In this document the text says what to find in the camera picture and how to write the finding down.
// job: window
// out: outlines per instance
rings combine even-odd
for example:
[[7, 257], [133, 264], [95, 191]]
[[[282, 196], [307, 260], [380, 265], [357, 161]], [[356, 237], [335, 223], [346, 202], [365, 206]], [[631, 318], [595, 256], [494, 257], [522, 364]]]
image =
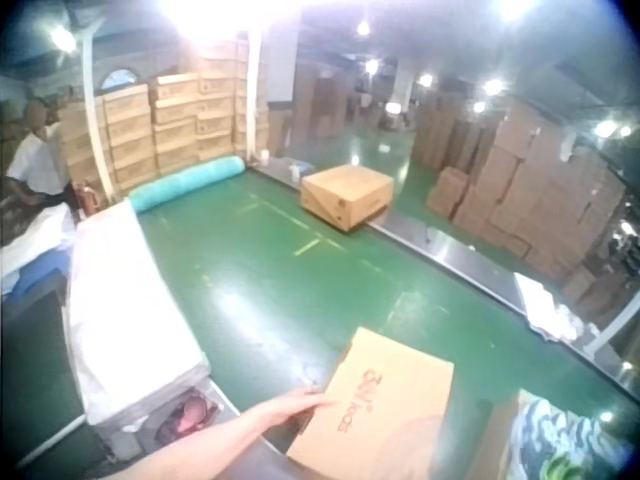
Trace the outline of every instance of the window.
[[131, 70], [121, 68], [120, 70], [114, 70], [107, 78], [102, 82], [102, 90], [111, 90], [116, 87], [124, 85], [134, 85], [138, 81], [138, 76]]

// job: box label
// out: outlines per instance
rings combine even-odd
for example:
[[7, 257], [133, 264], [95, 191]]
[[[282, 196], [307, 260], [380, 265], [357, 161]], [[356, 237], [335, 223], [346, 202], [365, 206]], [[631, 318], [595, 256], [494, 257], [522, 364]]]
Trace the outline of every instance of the box label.
[[378, 391], [378, 385], [382, 381], [382, 375], [378, 375], [373, 370], [367, 370], [362, 375], [362, 381], [356, 389], [353, 400], [346, 413], [343, 415], [340, 425], [338, 425], [338, 431], [342, 433], [348, 433], [349, 429], [353, 425], [353, 418], [356, 413], [364, 407], [367, 413], [373, 411], [373, 400], [376, 397]]

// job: white shirt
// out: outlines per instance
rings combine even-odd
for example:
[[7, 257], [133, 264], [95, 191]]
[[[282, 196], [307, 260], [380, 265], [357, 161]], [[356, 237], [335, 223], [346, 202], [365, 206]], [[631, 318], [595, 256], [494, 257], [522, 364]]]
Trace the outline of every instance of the white shirt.
[[37, 193], [58, 195], [69, 183], [67, 167], [60, 158], [60, 141], [56, 123], [47, 130], [47, 141], [43, 142], [29, 133], [18, 146], [7, 176], [25, 182]]

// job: hand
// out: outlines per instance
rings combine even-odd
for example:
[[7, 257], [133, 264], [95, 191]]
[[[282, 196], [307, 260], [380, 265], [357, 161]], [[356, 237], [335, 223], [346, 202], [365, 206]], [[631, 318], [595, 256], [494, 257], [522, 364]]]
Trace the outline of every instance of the hand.
[[30, 207], [35, 207], [44, 201], [44, 195], [41, 193], [34, 193], [32, 195], [27, 195], [24, 198], [24, 203], [29, 205]]
[[255, 408], [267, 425], [274, 427], [305, 410], [326, 407], [334, 403], [324, 393], [304, 387], [267, 400]]

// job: teal rolled mat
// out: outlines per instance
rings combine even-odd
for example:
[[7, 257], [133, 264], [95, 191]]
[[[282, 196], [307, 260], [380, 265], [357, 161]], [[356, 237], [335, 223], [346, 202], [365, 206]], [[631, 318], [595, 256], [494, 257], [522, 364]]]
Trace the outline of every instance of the teal rolled mat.
[[146, 212], [198, 188], [238, 175], [244, 168], [244, 162], [236, 156], [211, 160], [142, 185], [132, 190], [128, 198], [136, 213]]

